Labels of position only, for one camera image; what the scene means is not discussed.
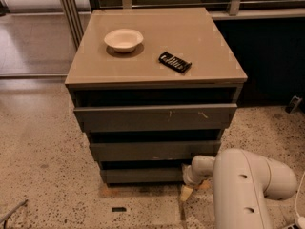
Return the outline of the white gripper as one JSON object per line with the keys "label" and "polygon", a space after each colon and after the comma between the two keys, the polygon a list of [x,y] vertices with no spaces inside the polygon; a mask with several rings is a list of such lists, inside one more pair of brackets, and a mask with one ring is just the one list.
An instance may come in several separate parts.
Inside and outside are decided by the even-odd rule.
{"label": "white gripper", "polygon": [[[204,177],[193,171],[189,164],[181,164],[183,181],[189,186],[199,185]],[[180,200],[185,202],[193,192],[193,188],[187,185],[181,187]]]}

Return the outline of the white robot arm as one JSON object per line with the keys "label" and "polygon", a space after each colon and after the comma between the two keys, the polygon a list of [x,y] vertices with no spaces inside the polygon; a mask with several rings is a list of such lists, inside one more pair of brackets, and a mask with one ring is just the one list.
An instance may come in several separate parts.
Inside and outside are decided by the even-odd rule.
{"label": "white robot arm", "polygon": [[242,149],[195,156],[182,171],[182,201],[203,180],[213,180],[215,229],[273,229],[266,201],[286,200],[297,190],[288,165]]}

